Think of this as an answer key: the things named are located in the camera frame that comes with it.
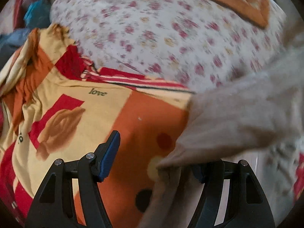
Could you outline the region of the grey beige jacket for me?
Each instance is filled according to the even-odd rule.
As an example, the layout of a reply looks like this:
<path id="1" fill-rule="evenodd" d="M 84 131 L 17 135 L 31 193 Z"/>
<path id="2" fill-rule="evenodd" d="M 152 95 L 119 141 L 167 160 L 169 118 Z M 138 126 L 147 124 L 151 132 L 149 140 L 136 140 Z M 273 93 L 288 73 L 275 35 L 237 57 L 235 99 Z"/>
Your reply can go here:
<path id="1" fill-rule="evenodd" d="M 289 30 L 283 42 L 267 68 L 192 98 L 186 128 L 157 165 L 159 179 L 139 227 L 185 227 L 199 191 L 189 167 L 263 148 L 266 164 L 295 193 L 277 224 L 303 226 L 303 188 L 291 175 L 303 152 L 303 27 Z"/>

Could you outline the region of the blue clothing pile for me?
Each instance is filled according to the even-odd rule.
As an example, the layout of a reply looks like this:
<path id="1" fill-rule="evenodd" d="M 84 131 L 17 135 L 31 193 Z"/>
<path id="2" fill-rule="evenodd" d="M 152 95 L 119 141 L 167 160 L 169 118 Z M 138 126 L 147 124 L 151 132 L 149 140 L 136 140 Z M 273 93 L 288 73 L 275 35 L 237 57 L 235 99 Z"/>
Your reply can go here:
<path id="1" fill-rule="evenodd" d="M 1 11 L 1 57 L 10 57 L 35 28 L 50 24 L 47 0 L 9 0 Z"/>

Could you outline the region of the orange red fleece blanket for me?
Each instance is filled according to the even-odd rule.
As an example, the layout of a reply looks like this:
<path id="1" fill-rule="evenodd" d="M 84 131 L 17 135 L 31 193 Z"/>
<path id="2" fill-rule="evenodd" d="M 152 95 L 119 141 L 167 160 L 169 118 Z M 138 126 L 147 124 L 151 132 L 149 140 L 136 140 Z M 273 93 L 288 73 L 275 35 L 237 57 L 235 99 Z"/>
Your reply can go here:
<path id="1" fill-rule="evenodd" d="M 98 188 L 112 225 L 136 227 L 190 97 L 172 81 L 95 70 L 65 27 L 32 30 L 1 70 L 2 202 L 24 224 L 51 164 L 80 159 L 117 130 L 121 144 Z"/>

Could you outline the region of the floral quilt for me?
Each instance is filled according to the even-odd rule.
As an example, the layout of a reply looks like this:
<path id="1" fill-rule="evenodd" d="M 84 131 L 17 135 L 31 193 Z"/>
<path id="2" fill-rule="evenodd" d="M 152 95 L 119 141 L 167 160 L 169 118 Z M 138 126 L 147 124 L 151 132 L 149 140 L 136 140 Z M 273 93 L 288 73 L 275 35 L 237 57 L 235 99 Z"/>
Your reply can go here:
<path id="1" fill-rule="evenodd" d="M 265 29 L 210 0 L 55 0 L 51 7 L 51 21 L 68 27 L 98 67 L 196 92 L 266 66 L 282 49 L 285 19 L 275 2 Z"/>

